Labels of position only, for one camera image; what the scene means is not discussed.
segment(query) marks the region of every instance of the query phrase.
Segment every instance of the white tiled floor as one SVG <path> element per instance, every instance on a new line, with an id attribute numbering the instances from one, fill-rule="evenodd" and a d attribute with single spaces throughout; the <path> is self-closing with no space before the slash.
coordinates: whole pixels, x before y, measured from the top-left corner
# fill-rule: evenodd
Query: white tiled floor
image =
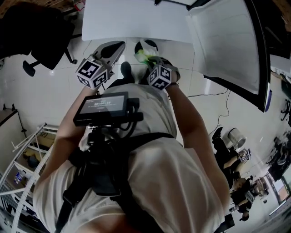
<path id="1" fill-rule="evenodd" d="M 0 104 L 11 107 L 14 103 L 20 112 L 24 127 L 34 131 L 41 123 L 58 125 L 83 86 L 78 82 L 75 71 L 82 58 L 87 58 L 98 45 L 114 39 L 82 41 L 74 39 L 69 47 L 71 54 L 78 60 L 76 65 L 68 62 L 63 56 L 57 67 L 50 71 L 42 65 L 36 67 L 34 77 L 28 76 L 22 69 L 23 60 L 33 62 L 31 56 L 16 55 L 6 58 L 5 66 L 0 70 Z M 116 78 L 122 78 L 120 64 L 129 61 L 135 74 L 144 72 L 146 66 L 134 58 L 134 47 L 138 39 L 118 38 L 126 42 L 126 50 L 114 67 L 115 75 L 106 83 L 109 86 Z M 194 49 L 191 44 L 154 40 L 160 56 L 179 67 L 181 73 L 180 88 L 187 95 L 217 94 L 225 92 L 224 87 L 211 82 L 202 74 L 192 71 Z M 285 95 L 281 91 L 278 79 L 271 78 L 273 97 L 270 109 L 262 113 L 255 106 L 231 92 L 228 100 L 229 116 L 221 117 L 220 124 L 224 131 L 237 127 L 246 137 L 245 146 L 251 149 L 250 160 L 243 176 L 261 176 L 266 173 L 267 157 L 273 146 L 273 138 L 287 129 L 286 122 L 280 121 L 280 110 L 283 108 Z M 219 96 L 198 96 L 190 100 L 202 115 L 208 132 L 214 130 L 219 115 L 227 115 L 227 94 Z M 177 139 L 182 142 L 178 133 Z"/>

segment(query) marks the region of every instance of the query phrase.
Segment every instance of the small display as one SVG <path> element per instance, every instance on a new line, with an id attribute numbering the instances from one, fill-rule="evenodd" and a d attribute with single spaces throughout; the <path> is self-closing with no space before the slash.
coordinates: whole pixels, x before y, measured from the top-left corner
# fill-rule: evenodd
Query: small display
<path id="1" fill-rule="evenodd" d="M 107 111 L 122 111 L 124 96 L 111 96 L 99 99 L 86 100 L 80 114 L 107 112 Z"/>

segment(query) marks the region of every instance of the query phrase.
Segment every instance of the white shelf rack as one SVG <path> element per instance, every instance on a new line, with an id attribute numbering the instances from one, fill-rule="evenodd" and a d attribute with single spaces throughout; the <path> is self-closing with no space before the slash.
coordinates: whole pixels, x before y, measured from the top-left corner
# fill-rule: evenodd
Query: white shelf rack
<path id="1" fill-rule="evenodd" d="M 24 188 L 20 188 L 20 189 L 15 189 L 15 190 L 10 190 L 10 191 L 6 191 L 6 192 L 0 192 L 0 196 L 4 196 L 4 195 L 11 195 L 13 197 L 15 197 L 15 194 L 18 192 L 22 192 L 20 201 L 18 203 L 15 215 L 14 215 L 14 219 L 13 219 L 13 224 L 12 224 L 12 229 L 11 229 L 11 233 L 31 233 L 31 228 L 28 228 L 26 226 L 24 226 L 23 224 L 18 224 L 19 223 L 19 218 L 20 218 L 20 214 L 22 211 L 23 206 L 26 206 L 28 208 L 30 208 L 31 210 L 34 210 L 33 206 L 31 206 L 30 204 L 28 204 L 26 202 L 27 197 L 31 197 L 32 193 L 30 191 L 31 187 L 33 186 L 33 184 L 35 184 L 37 182 L 37 180 L 39 179 L 40 175 L 40 171 L 43 168 L 43 166 L 45 165 L 47 159 L 50 156 L 51 150 L 53 148 L 53 145 L 50 147 L 50 149 L 48 151 L 40 149 L 40 146 L 38 144 L 37 141 L 37 137 L 38 135 L 40 135 L 42 132 L 46 132 L 46 133 L 51 133 L 56 135 L 58 128 L 57 127 L 51 127 L 51 126 L 47 126 L 47 124 L 43 124 L 42 126 L 38 127 L 36 132 L 34 132 L 33 134 L 31 134 L 30 136 L 28 136 L 25 140 L 23 140 L 21 143 L 19 143 L 17 146 L 14 146 L 14 151 L 18 150 L 16 156 L 14 157 L 14 159 L 12 160 L 12 162 L 9 164 L 9 166 L 7 167 L 6 171 L 4 172 L 1 180 L 0 180 L 0 190 L 2 188 L 2 185 L 4 184 L 10 170 L 12 169 L 13 166 L 16 166 L 19 170 L 23 170 L 26 172 L 26 177 L 29 179 L 26 187 Z M 36 141 L 37 143 L 37 147 L 31 146 L 30 144 L 33 141 Z M 17 159 L 22 155 L 22 153 L 25 151 L 26 148 L 30 148 L 33 149 L 35 151 L 38 151 L 41 157 L 41 162 L 39 163 L 39 165 L 37 166 L 37 168 L 32 171 L 29 168 L 27 168 L 26 166 L 23 166 L 22 164 L 20 164 L 19 162 L 17 162 Z"/>

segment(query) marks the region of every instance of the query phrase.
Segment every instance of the desk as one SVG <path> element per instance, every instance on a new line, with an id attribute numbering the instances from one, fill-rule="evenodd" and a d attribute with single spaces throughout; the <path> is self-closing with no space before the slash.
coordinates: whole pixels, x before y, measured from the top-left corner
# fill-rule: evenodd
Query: desk
<path id="1" fill-rule="evenodd" d="M 87 0 L 82 39 L 84 41 L 140 37 L 192 43 L 186 6 L 151 0 Z"/>

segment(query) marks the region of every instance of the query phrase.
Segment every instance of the cable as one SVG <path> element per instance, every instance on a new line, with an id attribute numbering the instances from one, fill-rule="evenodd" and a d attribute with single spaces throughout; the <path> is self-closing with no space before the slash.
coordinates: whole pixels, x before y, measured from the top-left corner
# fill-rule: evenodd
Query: cable
<path id="1" fill-rule="evenodd" d="M 134 114 L 136 114 L 137 111 L 138 111 L 138 108 L 135 108 Z M 129 138 L 132 135 L 133 131 L 135 130 L 136 125 L 137 125 L 137 121 L 133 122 L 131 129 L 129 130 L 127 135 L 125 135 L 123 138 Z"/>
<path id="2" fill-rule="evenodd" d="M 261 160 L 260 160 L 258 163 L 256 163 L 255 165 L 251 166 L 248 170 L 250 171 L 254 166 L 256 166 L 256 165 L 258 165 L 259 163 L 263 162 L 263 161 L 264 161 L 265 159 L 267 159 L 267 158 L 269 158 L 269 155 L 268 155 L 267 157 L 261 159 Z"/>
<path id="3" fill-rule="evenodd" d="M 226 99 L 226 108 L 227 108 L 227 115 L 219 115 L 218 117 L 218 123 L 217 123 L 217 126 L 215 127 L 215 129 L 209 134 L 209 136 L 218 128 L 219 126 L 219 119 L 220 117 L 228 117 L 229 116 L 229 109 L 228 109 L 228 106 L 227 106 L 227 101 L 228 101 L 228 98 L 229 98 L 229 95 L 231 94 L 231 91 L 229 91 L 228 93 L 228 96 L 227 96 L 227 99 Z"/>
<path id="4" fill-rule="evenodd" d="M 88 46 L 85 48 L 84 52 L 83 52 L 83 59 L 84 59 L 84 54 L 85 54 L 85 51 L 88 49 L 89 45 L 91 44 L 92 40 L 89 42 Z"/>
<path id="5" fill-rule="evenodd" d="M 122 128 L 122 127 L 119 127 L 119 129 L 121 129 L 122 131 L 128 131 L 129 128 L 131 127 L 131 123 L 132 123 L 132 122 L 128 122 L 128 125 L 127 125 L 127 127 L 126 127 L 125 129 Z"/>
<path id="6" fill-rule="evenodd" d="M 197 96 L 219 96 L 219 95 L 223 95 L 225 93 L 227 93 L 228 89 L 225 91 L 225 92 L 222 92 L 222 93 L 218 93 L 218 94 L 200 94 L 200 95 L 196 95 L 196 96 L 187 96 L 187 98 L 190 98 L 190 97 L 197 97 Z"/>

